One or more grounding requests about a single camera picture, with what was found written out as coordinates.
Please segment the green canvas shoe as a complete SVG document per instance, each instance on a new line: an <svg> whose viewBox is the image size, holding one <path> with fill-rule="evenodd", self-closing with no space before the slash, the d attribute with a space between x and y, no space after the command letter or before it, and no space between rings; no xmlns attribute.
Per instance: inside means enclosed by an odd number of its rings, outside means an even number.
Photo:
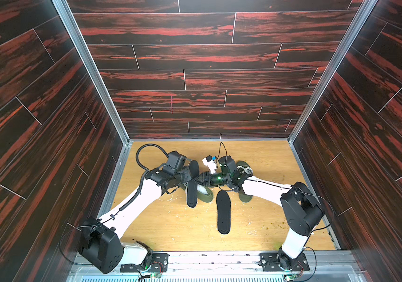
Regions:
<svg viewBox="0 0 402 282"><path fill-rule="evenodd" d="M244 181L247 180L250 176L253 176L253 170L252 168L246 163L245 161L238 161L236 162L236 167L240 172L244 172L246 175L243 177ZM244 190L243 190L243 184L240 185L240 190L238 192L239 198L243 203L248 203L251 201L252 197L251 195L247 195Z"/></svg>
<svg viewBox="0 0 402 282"><path fill-rule="evenodd" d="M213 200L213 192L200 184L197 184L197 200L210 203Z"/></svg>

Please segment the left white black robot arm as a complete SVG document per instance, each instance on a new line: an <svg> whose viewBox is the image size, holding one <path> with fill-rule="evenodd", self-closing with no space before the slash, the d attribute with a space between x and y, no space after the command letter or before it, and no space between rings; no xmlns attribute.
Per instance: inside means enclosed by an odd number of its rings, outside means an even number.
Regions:
<svg viewBox="0 0 402 282"><path fill-rule="evenodd" d="M196 161L174 174L168 174L163 168L164 165L146 169L133 194L100 218L89 217L78 226L82 232L78 253L101 273L110 273L121 262L125 255L121 238L134 220L168 188L189 183L199 175Z"/></svg>

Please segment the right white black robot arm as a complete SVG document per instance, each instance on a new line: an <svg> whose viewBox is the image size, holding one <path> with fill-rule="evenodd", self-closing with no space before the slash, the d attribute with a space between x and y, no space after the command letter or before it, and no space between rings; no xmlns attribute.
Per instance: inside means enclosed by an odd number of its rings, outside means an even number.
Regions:
<svg viewBox="0 0 402 282"><path fill-rule="evenodd" d="M196 182L201 195L213 187L227 186L239 194L242 202L259 197L282 207L289 225L288 235L278 250L276 264L285 271L307 265L303 251L311 233L324 216L322 204L302 182L293 185L273 183L253 175L252 168L244 161L234 161L231 156L220 159L207 156L202 163L209 168Z"/></svg>

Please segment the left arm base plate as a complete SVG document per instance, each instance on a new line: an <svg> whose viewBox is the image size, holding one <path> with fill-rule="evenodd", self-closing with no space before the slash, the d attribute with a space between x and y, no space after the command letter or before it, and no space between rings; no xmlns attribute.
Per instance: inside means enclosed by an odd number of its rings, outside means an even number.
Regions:
<svg viewBox="0 0 402 282"><path fill-rule="evenodd" d="M147 255L141 264L122 264L120 272L165 273L168 271L168 263L168 253L152 253L151 255Z"/></svg>

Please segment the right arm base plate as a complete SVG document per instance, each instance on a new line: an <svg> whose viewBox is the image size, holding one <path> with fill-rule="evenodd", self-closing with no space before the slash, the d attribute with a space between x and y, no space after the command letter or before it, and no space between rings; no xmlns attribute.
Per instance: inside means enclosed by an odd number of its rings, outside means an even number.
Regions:
<svg viewBox="0 0 402 282"><path fill-rule="evenodd" d="M263 271L310 271L305 254L302 252L296 258L290 258L284 253L264 252L259 254L258 265Z"/></svg>

